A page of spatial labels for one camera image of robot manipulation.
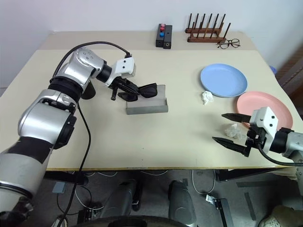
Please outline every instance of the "pink plate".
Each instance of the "pink plate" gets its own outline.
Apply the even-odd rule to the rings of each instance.
[[[282,128],[291,129],[293,126],[293,117],[288,108],[276,97],[260,91],[249,91],[238,98],[237,112],[246,115],[252,115],[254,110],[269,106],[278,118],[277,131]]]

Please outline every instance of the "glasses frame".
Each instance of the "glasses frame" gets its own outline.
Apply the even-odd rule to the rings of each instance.
[[[219,45],[217,48],[220,47],[221,49],[227,49],[229,45],[231,45],[234,48],[238,48],[239,46],[241,46],[239,39],[221,40],[217,43],[217,45]]]
[[[152,96],[149,96],[149,95],[145,95],[145,94],[142,94],[141,92],[144,90],[144,89],[148,89],[149,87],[152,87],[155,89],[155,93],[152,95]],[[130,92],[120,92],[118,93],[118,96],[123,99],[124,101],[127,101],[127,102],[134,102],[134,101],[137,101],[138,100],[138,95],[140,94],[141,96],[143,96],[144,98],[152,98],[152,97],[155,97],[157,96],[158,94],[158,91],[157,91],[157,84],[156,83],[153,83],[153,84],[147,84],[147,85],[144,85],[142,87],[139,87],[139,93],[130,93]],[[133,98],[132,99],[128,99],[128,98],[125,98],[126,96],[132,96]]]

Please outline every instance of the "wire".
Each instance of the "wire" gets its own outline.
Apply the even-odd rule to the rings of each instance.
[[[213,191],[214,189],[214,184],[216,183],[216,172],[214,171],[214,183],[213,183],[213,187],[211,188],[211,190],[209,190],[208,192],[205,192],[205,193],[201,193],[197,190],[196,186],[195,186],[195,183],[194,183],[194,170],[191,171],[191,179],[192,179],[192,182],[193,182],[193,187],[195,189],[195,191],[200,194],[200,195],[206,195],[206,194],[209,194]]]
[[[93,176],[93,175],[95,175],[95,173],[93,173],[93,174],[90,174],[90,175],[87,175],[87,174],[84,174],[84,175],[86,175],[86,176]]]
[[[100,173],[100,172],[95,172],[95,173],[90,174],[90,175],[87,175],[87,174],[85,174],[85,175],[89,177],[89,176],[93,176],[93,175],[95,175],[95,174],[100,174],[100,175],[102,175],[102,176],[113,177],[113,176],[116,176],[117,173],[118,173],[118,172],[115,172],[113,175],[107,175],[107,174],[103,174],[103,173]]]
[[[57,68],[55,69],[55,71],[54,71],[54,73],[53,73],[53,77],[55,77],[55,76],[57,75],[57,73],[58,73],[58,71],[60,70],[61,66],[63,65],[63,63],[65,62],[65,60],[68,58],[68,56],[69,56],[70,54],[72,54],[75,50],[77,50],[77,49],[79,49],[79,48],[81,48],[81,47],[83,47],[83,46],[88,46],[88,45],[93,45],[93,44],[107,44],[107,45],[110,45],[110,46],[114,46],[114,47],[116,47],[116,48],[122,50],[123,52],[125,52],[125,53],[126,53],[126,56],[125,56],[126,58],[131,57],[131,54],[130,54],[126,49],[122,48],[121,46],[118,46],[117,44],[113,44],[113,43],[110,43],[110,42],[96,41],[96,42],[89,42],[89,43],[80,44],[80,45],[78,45],[78,46],[73,47],[71,50],[69,50],[69,51],[64,55],[64,57],[63,57],[63,58],[61,59],[61,61],[59,62]],[[87,157],[87,154],[89,153],[89,148],[90,148],[90,143],[91,143],[91,134],[90,134],[90,131],[89,131],[89,127],[88,127],[88,125],[87,125],[87,123],[86,123],[86,120],[85,120],[85,118],[84,118],[84,116],[83,116],[83,113],[82,113],[82,111],[81,111],[81,109],[80,109],[79,104],[78,104],[78,109],[79,109],[80,115],[81,115],[81,117],[82,117],[82,119],[83,119],[83,121],[84,121],[84,124],[85,124],[85,127],[86,127],[86,129],[87,129],[88,135],[89,135],[89,143],[88,143],[88,146],[87,146],[85,155],[84,155],[84,157],[83,157],[81,166],[80,166],[79,171],[78,171],[78,173],[77,173],[76,180],[75,180],[74,186],[73,186],[73,188],[72,188],[72,192],[71,192],[71,196],[70,196],[69,203],[68,203],[67,208],[65,209],[65,212],[63,213],[63,215],[62,215],[62,217],[61,217],[61,219],[60,219],[60,221],[59,221],[57,227],[60,227],[60,226],[61,226],[61,224],[63,223],[63,221],[64,221],[64,219],[65,219],[65,217],[66,217],[66,215],[67,215],[67,213],[68,213],[68,211],[69,211],[69,209],[70,209],[70,207],[71,207],[72,199],[73,199],[73,197],[74,197],[74,194],[75,194],[75,191],[76,191],[76,187],[77,187],[77,182],[78,182],[78,179],[79,179],[80,174],[82,173],[82,168],[83,168],[85,159],[86,159],[86,157]]]
[[[107,44],[107,45],[111,45],[114,46],[118,49],[120,49],[121,51],[126,53],[126,57],[131,57],[132,55],[124,48],[122,48],[121,46],[118,46],[117,44],[113,44],[110,42],[105,42],[105,41],[95,41],[95,42],[89,42],[89,43],[84,43],[84,44],[80,44],[78,46],[73,47],[71,50],[69,50],[64,57],[61,59],[61,61],[59,62],[57,68],[55,69],[55,72],[53,73],[53,77],[55,77],[59,71],[59,69],[61,68],[61,66],[63,65],[63,63],[65,62],[65,60],[68,58],[68,56],[70,56],[75,50],[83,47],[83,46],[89,46],[89,45],[94,45],[94,44]]]
[[[88,192],[89,192],[89,197],[90,197],[90,199],[89,199],[89,203],[91,204],[91,201],[92,201],[92,196],[91,196],[91,192],[90,192],[90,190],[89,190],[88,188],[84,187],[84,186],[81,186],[81,188],[84,188],[86,191],[88,191]]]
[[[89,197],[90,197],[89,203],[91,204],[92,196],[91,196],[90,190],[89,190],[88,188],[84,187],[84,186],[81,186],[81,188],[84,188],[86,191],[89,192]],[[59,208],[59,210],[60,210],[62,213],[64,213],[64,210],[63,210],[63,209],[60,207],[60,205],[59,205],[59,193],[57,193],[57,207]],[[79,212],[77,212],[77,213],[72,213],[72,214],[66,214],[66,215],[71,216],[71,215],[76,215],[76,214],[79,214]]]
[[[83,207],[87,208],[87,209],[90,209],[90,210],[100,210],[100,209],[104,208],[104,206],[99,207],[99,208],[96,208],[96,209],[95,209],[95,208],[92,208],[92,207],[88,207],[88,206],[86,206],[86,205],[80,200],[80,198],[79,198],[78,195],[77,195],[77,191],[76,191],[76,190],[75,190],[75,195],[76,195],[76,197],[77,197],[79,203],[81,203],[81,205],[82,205]]]
[[[100,172],[97,172],[97,174],[100,174],[102,176],[107,176],[107,177],[113,177],[113,176],[116,176],[118,172],[115,172],[113,175],[107,175],[107,174],[103,174],[103,173],[100,173]]]
[[[59,193],[57,193],[57,207],[58,207],[58,209],[62,212],[62,213],[64,213],[64,210],[60,207],[60,205],[59,205]],[[76,215],[76,214],[79,214],[79,212],[77,212],[77,213],[72,213],[72,214],[66,214],[66,215]]]
[[[145,171],[140,171],[140,172],[143,174],[148,174],[148,175],[152,175],[152,176],[161,176],[163,174],[166,174],[168,172],[168,170],[165,170],[163,173],[160,173],[160,174],[151,174],[151,173],[147,173]]]
[[[79,104],[78,104],[78,109],[79,109],[80,115],[81,115],[81,117],[82,117],[82,119],[83,119],[83,122],[84,122],[84,124],[85,124],[87,133],[88,133],[88,135],[89,135],[89,143],[88,143],[88,145],[87,145],[87,149],[86,149],[85,155],[84,155],[84,157],[83,157],[82,163],[81,163],[81,165],[80,165],[79,171],[78,171],[78,173],[77,173],[76,180],[75,180],[74,186],[73,186],[72,191],[71,191],[71,196],[70,196],[69,203],[68,203],[67,208],[65,209],[65,212],[63,213],[63,215],[62,215],[62,217],[61,217],[61,219],[60,219],[60,221],[59,221],[57,227],[60,227],[60,226],[61,226],[62,222],[64,221],[65,216],[67,215],[69,209],[71,208],[71,203],[72,203],[72,199],[74,198],[74,194],[75,194],[75,191],[76,191],[78,179],[79,179],[80,174],[82,173],[82,168],[83,168],[83,166],[84,166],[84,162],[85,162],[85,160],[86,160],[87,154],[89,153],[89,148],[90,148],[90,143],[91,143],[91,134],[90,134],[89,126],[88,126],[87,123],[86,123],[86,120],[85,120],[85,118],[84,118],[84,115],[83,115],[83,113],[82,113],[82,111],[81,111],[81,108],[80,108],[80,105],[79,105]]]
[[[303,163],[298,163],[298,162],[279,162],[277,160],[272,159],[269,157],[267,154],[265,154],[264,150],[262,149],[262,145],[260,143],[257,143],[257,148],[260,151],[261,155],[266,158],[268,161],[271,161],[277,165],[281,166],[303,166]]]

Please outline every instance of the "black metal frame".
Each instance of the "black metal frame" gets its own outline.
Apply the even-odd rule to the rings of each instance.
[[[214,206],[220,212],[222,223],[224,227],[234,227],[232,221],[231,211],[226,199],[214,200]]]
[[[46,171],[44,178],[53,181],[62,181],[66,183],[75,183],[77,177],[77,172],[69,174],[62,171]],[[84,173],[81,173],[78,177],[78,185],[87,185],[89,182],[87,176]]]
[[[246,176],[253,176],[263,173],[272,172],[281,168],[262,168],[262,169],[218,169],[216,170],[216,180],[217,181],[229,181],[233,179],[238,179]]]

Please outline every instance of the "table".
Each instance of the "table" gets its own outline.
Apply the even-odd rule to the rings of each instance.
[[[84,170],[120,169],[237,169],[273,168],[253,149],[250,157],[228,150],[212,136],[224,137],[231,121],[221,114],[235,112],[237,98],[214,97],[203,105],[200,71],[213,63],[238,68],[248,79],[248,91],[264,91],[280,99],[293,116],[293,130],[303,131],[303,122],[293,103],[277,83],[269,66],[243,33],[241,47],[221,50],[215,44],[187,43],[188,35],[175,32],[172,49],[154,47],[155,32],[60,32],[50,35],[33,54],[0,98],[0,150],[18,139],[17,125],[23,111],[49,85],[49,79],[63,55],[82,42],[103,40],[117,43],[133,54],[136,76],[130,80],[141,86],[153,82],[166,85],[168,113],[127,115],[126,103],[111,101],[111,90],[98,80],[92,83],[96,96],[80,105],[92,134],[92,144]],[[120,50],[106,45],[91,46],[108,65],[124,57]],[[88,143],[87,131],[76,112],[75,130],[67,146],[54,150],[47,170],[77,170]],[[270,156],[289,161],[280,154]]]

